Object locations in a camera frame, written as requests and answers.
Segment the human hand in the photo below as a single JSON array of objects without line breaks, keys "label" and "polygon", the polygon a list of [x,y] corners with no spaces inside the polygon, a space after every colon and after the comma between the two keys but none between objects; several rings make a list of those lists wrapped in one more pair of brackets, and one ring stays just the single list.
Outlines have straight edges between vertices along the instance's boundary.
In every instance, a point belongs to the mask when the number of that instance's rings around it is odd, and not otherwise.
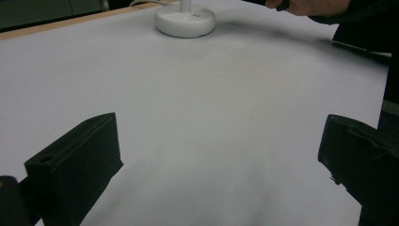
[{"label": "human hand", "polygon": [[[268,8],[276,8],[283,0],[267,0]],[[350,0],[289,0],[285,11],[295,16],[335,16],[346,12]]]}]

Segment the tabletop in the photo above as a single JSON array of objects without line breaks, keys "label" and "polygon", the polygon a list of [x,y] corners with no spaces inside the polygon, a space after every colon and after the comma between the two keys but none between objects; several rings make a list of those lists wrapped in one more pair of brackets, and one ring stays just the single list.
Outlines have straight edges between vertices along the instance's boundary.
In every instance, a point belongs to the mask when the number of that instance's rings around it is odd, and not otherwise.
[{"label": "tabletop", "polygon": [[193,1],[215,30],[176,39],[159,7],[0,40],[0,173],[116,112],[125,164],[82,225],[357,225],[317,161],[328,114],[377,126],[387,68],[335,25],[239,0]]}]

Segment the white cable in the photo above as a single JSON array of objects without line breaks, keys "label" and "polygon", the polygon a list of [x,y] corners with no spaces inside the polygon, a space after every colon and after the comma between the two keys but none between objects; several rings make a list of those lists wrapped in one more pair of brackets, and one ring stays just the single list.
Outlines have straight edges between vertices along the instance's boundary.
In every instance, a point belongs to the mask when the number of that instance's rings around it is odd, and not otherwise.
[{"label": "white cable", "polygon": [[171,4],[169,2],[165,2],[165,1],[161,1],[161,0],[135,0],[135,1],[133,1],[133,2],[131,2],[129,4],[129,7],[132,7],[132,6],[134,6],[136,4],[139,4],[139,3],[158,3],[159,5],[162,5],[162,6],[166,6],[166,5],[170,5]]}]

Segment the black plastic part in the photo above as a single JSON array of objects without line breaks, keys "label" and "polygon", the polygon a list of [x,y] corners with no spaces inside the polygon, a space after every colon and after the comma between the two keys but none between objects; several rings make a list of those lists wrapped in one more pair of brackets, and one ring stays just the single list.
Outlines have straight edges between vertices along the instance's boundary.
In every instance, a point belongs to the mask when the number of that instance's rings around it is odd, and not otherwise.
[{"label": "black plastic part", "polygon": [[329,115],[318,159],[362,205],[360,225],[399,225],[398,139],[360,121]]},{"label": "black plastic part", "polygon": [[10,176],[0,176],[0,225],[31,225],[17,180]]},{"label": "black plastic part", "polygon": [[[243,0],[244,2],[249,2],[257,5],[264,6],[266,4],[266,0]],[[281,4],[276,7],[277,11],[283,11],[290,6],[290,0],[282,0]]]},{"label": "black plastic part", "polygon": [[114,113],[80,123],[26,161],[44,224],[79,225],[122,165]]}]

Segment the lamp base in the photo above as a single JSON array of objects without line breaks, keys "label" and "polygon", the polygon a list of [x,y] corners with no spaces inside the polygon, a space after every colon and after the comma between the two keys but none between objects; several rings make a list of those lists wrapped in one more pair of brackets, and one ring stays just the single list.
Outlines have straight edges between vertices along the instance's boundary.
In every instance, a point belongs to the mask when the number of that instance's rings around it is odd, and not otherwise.
[{"label": "lamp base", "polygon": [[214,30],[215,14],[208,8],[195,6],[191,12],[180,12],[178,5],[168,5],[156,10],[155,26],[169,36],[197,38]]}]

